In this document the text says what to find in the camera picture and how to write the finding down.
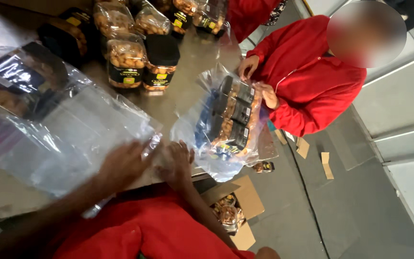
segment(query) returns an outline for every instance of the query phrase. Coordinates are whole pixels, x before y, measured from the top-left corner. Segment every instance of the red shirt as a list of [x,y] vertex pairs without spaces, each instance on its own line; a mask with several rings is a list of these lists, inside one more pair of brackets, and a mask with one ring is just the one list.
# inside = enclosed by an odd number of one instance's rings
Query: red shirt
[[263,39],[247,57],[259,56],[253,80],[276,91],[279,108],[270,119],[278,129],[303,136],[323,130],[352,103],[367,75],[328,51],[324,15],[296,21]]
[[176,194],[108,204],[93,219],[69,225],[54,259],[226,258],[253,259],[254,253],[229,248],[195,221]]
[[230,0],[228,20],[241,43],[261,24],[269,20],[270,14],[281,0]]

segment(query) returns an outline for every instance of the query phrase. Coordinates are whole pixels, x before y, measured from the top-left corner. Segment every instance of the hand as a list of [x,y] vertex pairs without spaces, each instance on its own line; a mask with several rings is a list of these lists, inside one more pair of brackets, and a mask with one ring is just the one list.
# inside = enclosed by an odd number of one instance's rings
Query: hand
[[132,182],[137,180],[151,165],[155,152],[142,159],[142,152],[148,142],[141,144],[139,141],[118,146],[108,153],[98,174],[92,179],[96,191],[104,198],[123,191]]
[[171,142],[167,150],[173,160],[173,169],[167,170],[158,167],[161,178],[167,182],[176,192],[183,192],[193,186],[191,181],[191,164],[194,161],[194,150],[188,152],[186,144],[180,140],[179,143]]
[[241,64],[239,65],[239,76],[241,77],[241,80],[245,81],[247,79],[250,79],[253,72],[258,67],[258,63],[260,61],[259,56],[253,55],[246,59],[244,59]]
[[273,110],[279,108],[279,98],[276,96],[276,93],[274,92],[272,86],[259,82],[255,85],[255,87],[262,91],[263,99],[266,102],[266,106]]

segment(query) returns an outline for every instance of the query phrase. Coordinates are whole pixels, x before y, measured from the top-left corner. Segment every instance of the black cable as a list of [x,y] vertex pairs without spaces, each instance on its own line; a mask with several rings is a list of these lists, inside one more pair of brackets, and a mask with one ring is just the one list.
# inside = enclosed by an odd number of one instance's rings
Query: black cable
[[325,246],[325,242],[324,242],[323,237],[322,237],[322,231],[321,231],[321,228],[319,226],[319,221],[317,221],[316,211],[314,210],[314,207],[312,206],[311,199],[309,198],[308,189],[306,188],[306,183],[305,183],[305,180],[303,178],[303,174],[301,173],[301,170],[299,169],[299,166],[298,166],[298,162],[296,161],[295,152],[293,152],[293,149],[290,146],[290,142],[288,141],[287,136],[285,136],[285,134],[283,134],[283,135],[284,135],[285,140],[287,140],[288,146],[290,147],[290,151],[292,152],[293,160],[295,161],[295,165],[296,165],[296,168],[298,170],[299,177],[301,178],[303,188],[305,189],[306,197],[308,198],[308,203],[309,203],[309,207],[311,208],[312,217],[314,218],[314,221],[316,222],[317,232],[319,232],[319,237],[321,238],[321,243],[322,243],[323,249],[325,250],[325,254],[327,255],[327,258],[330,259],[330,255],[328,254],[327,247]]

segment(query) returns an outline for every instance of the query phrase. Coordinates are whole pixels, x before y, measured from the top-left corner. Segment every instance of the floor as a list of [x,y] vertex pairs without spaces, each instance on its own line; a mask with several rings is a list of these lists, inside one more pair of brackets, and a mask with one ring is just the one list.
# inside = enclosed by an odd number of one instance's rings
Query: floor
[[[290,1],[279,23],[296,19]],[[288,144],[282,145],[274,136],[279,152],[272,160],[276,170],[257,174],[244,168],[236,176],[250,176],[265,207],[264,213],[249,220],[256,239],[250,250],[269,246],[283,259],[414,258],[414,225],[353,111],[347,110],[326,130],[305,140],[310,149],[303,159],[293,141],[287,139]],[[326,179],[320,152],[330,152],[334,180]],[[196,185],[203,191],[211,184],[206,180]],[[36,196],[32,192],[24,190],[13,202],[23,204]],[[2,208],[1,217],[7,213],[4,209],[10,208]]]

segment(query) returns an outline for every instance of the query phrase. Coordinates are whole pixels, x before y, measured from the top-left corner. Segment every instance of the metal table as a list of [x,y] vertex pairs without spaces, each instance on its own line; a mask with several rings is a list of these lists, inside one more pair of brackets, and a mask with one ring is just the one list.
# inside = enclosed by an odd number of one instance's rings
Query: metal table
[[[0,4],[0,46],[18,47],[36,40],[35,30],[48,19],[48,15]],[[213,68],[217,62],[221,62],[230,71],[235,70],[239,65],[242,58],[241,51],[235,37],[232,38],[231,41],[225,35],[219,40],[216,40],[213,35],[200,38],[192,27],[179,44],[181,59],[172,82],[163,95],[146,96],[141,91],[132,89],[118,90],[118,92],[162,123],[163,138],[168,141],[170,129],[178,119],[174,111],[183,114],[205,93],[195,85],[197,75]],[[93,60],[84,64],[80,70],[98,85],[111,89],[104,63]],[[268,127],[264,128],[259,137],[260,159],[278,156]],[[202,170],[197,169],[194,170],[193,175],[202,173]],[[39,204],[36,204],[30,209],[35,210],[38,207]],[[11,213],[17,215],[21,211],[26,212],[27,209],[17,210],[15,205]]]

